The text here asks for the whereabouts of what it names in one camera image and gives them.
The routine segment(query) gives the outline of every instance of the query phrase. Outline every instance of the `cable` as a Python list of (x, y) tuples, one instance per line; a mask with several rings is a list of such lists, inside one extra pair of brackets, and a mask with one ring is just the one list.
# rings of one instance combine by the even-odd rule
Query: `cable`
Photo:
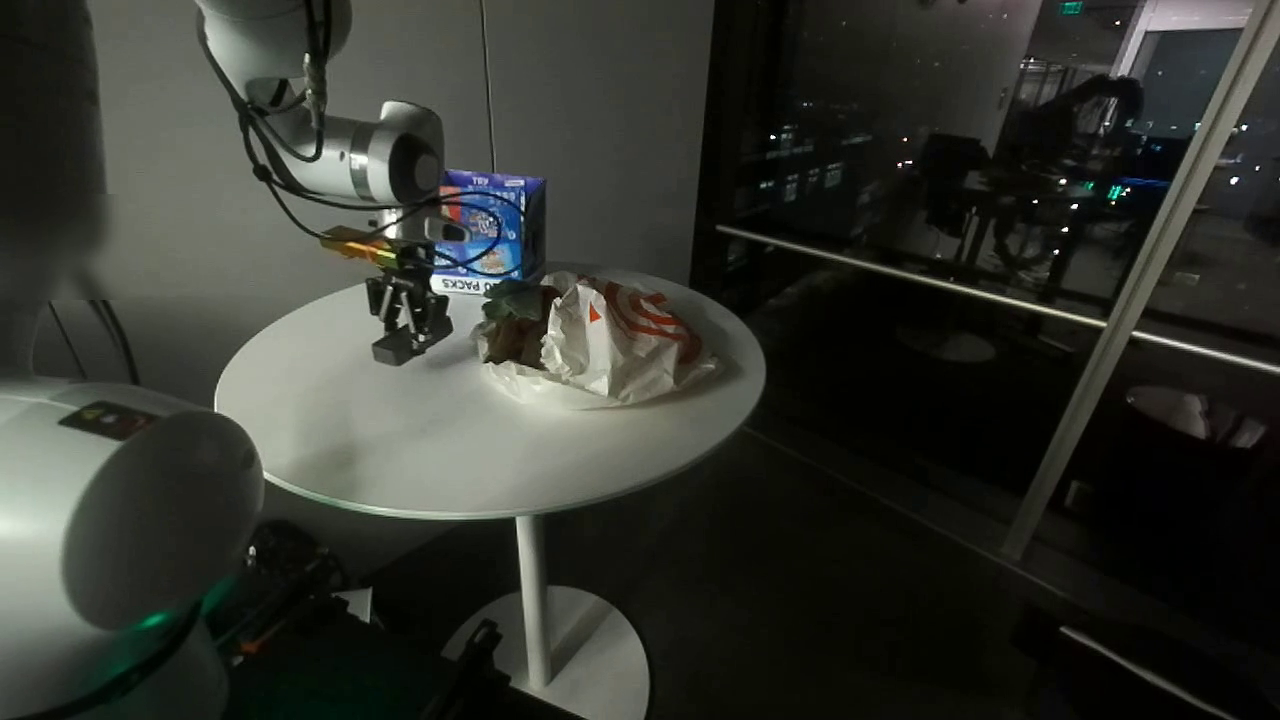
[(123, 372), (130, 372), (130, 383), (140, 383), (140, 372), (137, 372), (137, 357), (131, 357), (131, 343), (130, 343), (130, 331), (109, 300), (109, 291), (96, 284), (96, 276), (83, 269), (72, 276), (72, 284), (79, 286), (83, 302), (93, 306), (93, 315), (106, 324), (106, 331), (112, 336), (122, 359), (123, 359)]
[(87, 380), (83, 359), (79, 359), (79, 350), (77, 350), (77, 343), (72, 343), (72, 336), (67, 336), (67, 324), (64, 324), (64, 315), (58, 312), (54, 300), (50, 300), (50, 315), (54, 315), (54, 328), (58, 328), (58, 336), (64, 339), (72, 364), (77, 364), (77, 376)]

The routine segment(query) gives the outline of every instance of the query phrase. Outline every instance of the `food item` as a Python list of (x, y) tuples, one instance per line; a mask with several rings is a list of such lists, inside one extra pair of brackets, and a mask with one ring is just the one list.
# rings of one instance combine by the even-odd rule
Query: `food item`
[(503, 279), (488, 286), (481, 357), (483, 364), (528, 364), (545, 366), (541, 339), (547, 331), (547, 306), (562, 291), (535, 279)]

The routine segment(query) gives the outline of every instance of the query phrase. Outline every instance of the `green light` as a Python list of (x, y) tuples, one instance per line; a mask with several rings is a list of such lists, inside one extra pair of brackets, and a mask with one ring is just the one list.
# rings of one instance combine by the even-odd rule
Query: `green light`
[(168, 623), (168, 620), (172, 620), (168, 610), (152, 610), (152, 615), (137, 620), (131, 629), (137, 629), (137, 633), (152, 633), (152, 629), (161, 629), (161, 623)]
[(1131, 192), (1131, 187), (1112, 182), (1112, 187), (1109, 187), (1109, 205), (1118, 206), (1130, 192)]
[(215, 583), (200, 597), (200, 610), (215, 610), (232, 590), (238, 590), (238, 575), (215, 579)]

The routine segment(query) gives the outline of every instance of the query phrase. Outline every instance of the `table leg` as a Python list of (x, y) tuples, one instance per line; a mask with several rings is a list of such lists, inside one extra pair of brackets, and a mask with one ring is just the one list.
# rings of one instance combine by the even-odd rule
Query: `table leg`
[(528, 687), (545, 687), (551, 679), (551, 671), (547, 671), (547, 575), (545, 575), (545, 539), (541, 539), (535, 514), (515, 514), (515, 560), (522, 560)]
[(444, 656), (464, 656), (494, 620), (503, 633), (494, 665), (511, 687), (592, 720), (645, 720), (654, 676), (640, 633), (604, 597), (547, 583), (541, 528), (545, 514), (515, 514), (522, 590), (464, 620)]

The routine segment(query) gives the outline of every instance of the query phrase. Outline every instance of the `round white table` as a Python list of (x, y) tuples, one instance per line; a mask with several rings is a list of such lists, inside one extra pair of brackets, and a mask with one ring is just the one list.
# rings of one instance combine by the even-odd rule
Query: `round white table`
[(709, 454), (757, 408), (766, 350), (718, 300), (636, 273), (663, 291), (719, 366), (640, 408), (569, 412), (522, 403), (483, 380), (474, 348), (483, 296), (453, 296), (458, 331), (390, 366), (365, 286), (322, 296), (256, 331), (215, 383), (276, 487), (396, 519), (515, 519), (522, 590), (481, 606), (503, 629), (511, 683), (581, 717), (645, 717), (650, 658), (636, 629), (600, 597), (547, 588), (541, 514), (640, 492)]

